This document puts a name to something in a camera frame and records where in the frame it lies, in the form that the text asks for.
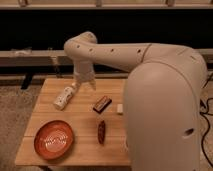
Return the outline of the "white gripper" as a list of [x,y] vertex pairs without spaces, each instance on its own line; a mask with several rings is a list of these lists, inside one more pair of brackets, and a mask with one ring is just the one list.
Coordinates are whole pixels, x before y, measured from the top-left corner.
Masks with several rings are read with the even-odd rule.
[[74,62],[74,78],[77,82],[73,83],[73,87],[77,92],[80,89],[83,82],[89,82],[91,88],[96,90],[95,72],[93,68],[93,63],[90,61],[75,61]]

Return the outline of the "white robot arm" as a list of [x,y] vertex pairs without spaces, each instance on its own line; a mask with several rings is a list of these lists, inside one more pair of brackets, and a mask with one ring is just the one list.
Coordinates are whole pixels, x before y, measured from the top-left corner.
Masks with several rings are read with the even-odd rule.
[[200,170],[200,95],[207,77],[202,55],[187,46],[99,44],[91,32],[66,41],[80,82],[100,63],[129,73],[123,115],[132,171]]

